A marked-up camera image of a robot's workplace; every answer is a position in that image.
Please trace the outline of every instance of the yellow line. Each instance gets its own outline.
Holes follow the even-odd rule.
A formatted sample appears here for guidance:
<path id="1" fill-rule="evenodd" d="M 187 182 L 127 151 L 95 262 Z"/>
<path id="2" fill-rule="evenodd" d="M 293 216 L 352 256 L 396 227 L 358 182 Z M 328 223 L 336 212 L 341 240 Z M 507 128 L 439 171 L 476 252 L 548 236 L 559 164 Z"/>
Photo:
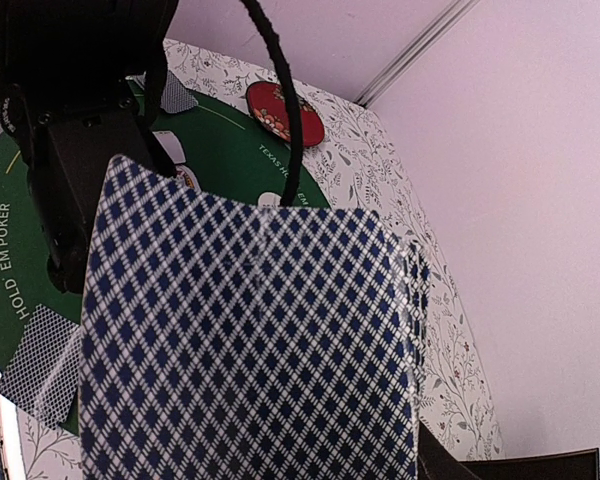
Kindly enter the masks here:
<path id="1" fill-rule="evenodd" d="M 202 110 L 206 110 L 207 112 L 211 112 L 214 115 L 218 115 L 220 118 L 224 118 L 227 122 L 229 123 L 233 123 L 236 127 L 241 128 L 242 130 L 246 130 L 246 128 L 244 128 L 242 125 L 240 125 L 237 122 L 234 122 L 233 120 L 231 120 L 229 117 L 225 117 L 224 115 L 222 115 L 221 113 L 216 112 L 215 110 L 211 110 L 210 108 L 207 107 L 203 107 L 202 105 L 198 105 L 198 108 L 201 108 Z"/>
<path id="2" fill-rule="evenodd" d="M 18 153 L 16 153 L 16 156 L 13 157 L 13 160 L 11 160 L 11 163 L 9 164 L 9 168 L 7 168 L 5 175 L 9 175 L 11 173 L 11 169 L 16 164 L 16 161 L 18 160 L 18 158 L 20 158 L 20 150 L 18 150 Z"/>

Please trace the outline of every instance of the floral pattern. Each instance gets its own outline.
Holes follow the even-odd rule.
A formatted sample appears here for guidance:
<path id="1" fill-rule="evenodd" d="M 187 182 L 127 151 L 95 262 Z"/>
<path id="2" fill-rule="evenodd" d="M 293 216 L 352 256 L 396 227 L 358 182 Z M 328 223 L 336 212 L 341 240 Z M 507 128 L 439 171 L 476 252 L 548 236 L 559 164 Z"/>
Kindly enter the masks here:
<path id="1" fill-rule="evenodd" d="M 282 120 L 280 120 L 275 115 L 269 114 L 266 108 L 262 110 L 258 110 L 257 108 L 253 109 L 253 114 L 255 117 L 262 123 L 262 126 L 269 130 L 270 132 L 275 133 L 280 138 L 282 138 L 285 142 L 291 141 L 291 134 L 289 133 L 289 129 L 284 126 Z"/>
<path id="2" fill-rule="evenodd" d="M 275 82 L 271 71 L 235 58 L 168 40 L 169 66 L 188 88 L 248 113 L 247 87 Z M 427 379 L 422 420 L 458 459 L 504 457 L 480 357 L 458 290 L 402 163 L 373 112 L 296 82 L 323 119 L 325 141 L 305 150 L 305 166 L 331 205 L 376 210 L 397 235 L 418 240 L 431 264 L 433 283 L 427 327 Z M 266 112 L 260 112 L 263 118 Z M 19 415 L 29 478 L 80 478 L 78 439 Z"/>
<path id="3" fill-rule="evenodd" d="M 78 437 L 50 429 L 22 410 L 18 410 L 18 424 L 27 480 L 82 478 Z"/>
<path id="4" fill-rule="evenodd" d="M 280 85 L 278 85 L 273 91 L 273 96 L 284 102 L 284 94 L 282 93 L 282 87 Z M 315 109 L 311 106 L 311 104 L 299 95 L 298 103 L 300 104 L 300 110 L 304 110 L 305 112 L 309 113 L 315 113 Z"/>

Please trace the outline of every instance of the black cable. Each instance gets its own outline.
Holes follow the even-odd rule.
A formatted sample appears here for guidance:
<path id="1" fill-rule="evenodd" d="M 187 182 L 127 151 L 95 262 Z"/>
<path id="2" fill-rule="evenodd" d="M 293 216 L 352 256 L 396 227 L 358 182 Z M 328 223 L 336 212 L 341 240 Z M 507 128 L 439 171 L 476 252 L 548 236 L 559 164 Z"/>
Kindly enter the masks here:
<path id="1" fill-rule="evenodd" d="M 302 169 L 302 155 L 304 152 L 304 144 L 302 137 L 302 117 L 300 116 L 300 102 L 296 94 L 296 89 L 293 86 L 293 78 L 291 69 L 287 63 L 287 59 L 280 48 L 280 37 L 273 30 L 273 25 L 267 18 L 258 3 L 258 0 L 241 0 L 249 12 L 251 20 L 256 26 L 258 33 L 264 39 L 269 51 L 269 56 L 273 61 L 273 66 L 278 75 L 278 81 L 282 87 L 284 95 L 284 103 L 289 116 L 289 132 L 291 134 L 291 158 L 289 160 L 289 175 L 282 193 L 280 205 L 289 207 L 293 204 L 293 200 L 298 193 L 300 185 L 300 171 Z"/>

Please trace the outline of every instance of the green felt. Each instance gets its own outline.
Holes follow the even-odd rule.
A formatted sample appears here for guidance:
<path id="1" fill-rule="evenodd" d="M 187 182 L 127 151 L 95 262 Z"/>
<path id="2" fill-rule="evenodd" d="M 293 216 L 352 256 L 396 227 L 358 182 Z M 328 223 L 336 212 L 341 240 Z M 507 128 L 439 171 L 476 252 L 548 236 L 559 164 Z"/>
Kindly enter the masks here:
<path id="1" fill-rule="evenodd" d="M 170 130 L 178 136 L 187 166 L 202 189 L 250 204 L 257 204 L 264 192 L 282 194 L 289 157 L 286 145 L 229 105 L 201 94 L 196 97 L 199 108 L 180 115 L 162 114 L 154 129 Z M 0 212 L 8 212 L 8 217 L 0 218 L 0 235 L 5 235 L 2 229 L 6 229 L 0 239 L 7 243 L 0 246 L 0 266 L 4 268 L 0 269 L 0 370 L 13 357 L 36 305 L 44 304 L 79 323 L 82 303 L 80 295 L 59 293 L 47 278 L 48 250 L 28 193 L 27 168 L 21 159 L 14 162 L 17 153 L 11 138 L 0 136 Z M 304 169 L 300 185 L 297 205 L 328 207 Z M 29 314 L 23 319 L 17 313 L 23 308 L 21 301 L 24 313 Z M 77 433 L 75 405 L 64 427 Z"/>

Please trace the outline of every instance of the blue and white checkered card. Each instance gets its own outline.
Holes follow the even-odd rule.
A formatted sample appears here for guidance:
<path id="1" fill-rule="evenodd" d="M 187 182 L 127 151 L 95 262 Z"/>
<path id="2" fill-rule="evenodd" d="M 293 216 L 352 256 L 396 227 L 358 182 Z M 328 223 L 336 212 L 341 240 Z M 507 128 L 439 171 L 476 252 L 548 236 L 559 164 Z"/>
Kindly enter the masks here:
<path id="1" fill-rule="evenodd" d="M 374 213 L 252 207 L 113 160 L 82 318 L 86 477 L 415 478 L 418 255 Z"/>

